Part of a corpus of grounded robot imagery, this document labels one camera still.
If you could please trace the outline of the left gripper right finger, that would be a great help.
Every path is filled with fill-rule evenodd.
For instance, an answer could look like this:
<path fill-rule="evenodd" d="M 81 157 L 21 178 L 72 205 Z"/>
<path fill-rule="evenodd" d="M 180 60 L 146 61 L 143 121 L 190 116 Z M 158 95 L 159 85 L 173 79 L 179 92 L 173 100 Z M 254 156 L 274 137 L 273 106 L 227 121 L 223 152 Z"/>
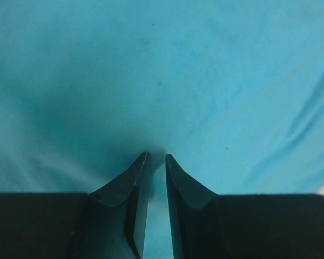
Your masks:
<path fill-rule="evenodd" d="M 175 258 L 324 258 L 324 196 L 219 195 L 165 168 Z"/>

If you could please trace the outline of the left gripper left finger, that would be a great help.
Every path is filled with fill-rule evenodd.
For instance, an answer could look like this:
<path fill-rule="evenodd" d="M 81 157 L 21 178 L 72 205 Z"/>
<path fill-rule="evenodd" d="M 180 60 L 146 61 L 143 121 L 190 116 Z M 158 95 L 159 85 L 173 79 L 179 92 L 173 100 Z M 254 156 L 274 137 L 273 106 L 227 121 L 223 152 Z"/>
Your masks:
<path fill-rule="evenodd" d="M 0 258 L 142 258 L 151 155 L 87 193 L 0 193 Z"/>

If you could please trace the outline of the turquoise t shirt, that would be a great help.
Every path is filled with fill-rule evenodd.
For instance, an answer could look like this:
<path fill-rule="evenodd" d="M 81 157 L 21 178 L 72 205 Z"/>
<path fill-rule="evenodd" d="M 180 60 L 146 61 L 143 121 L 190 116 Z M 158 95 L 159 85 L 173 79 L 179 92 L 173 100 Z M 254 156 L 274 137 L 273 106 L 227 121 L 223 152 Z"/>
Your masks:
<path fill-rule="evenodd" d="M 324 1 L 0 1 L 0 192 L 91 192 L 150 152 L 219 194 L 324 186 Z"/>

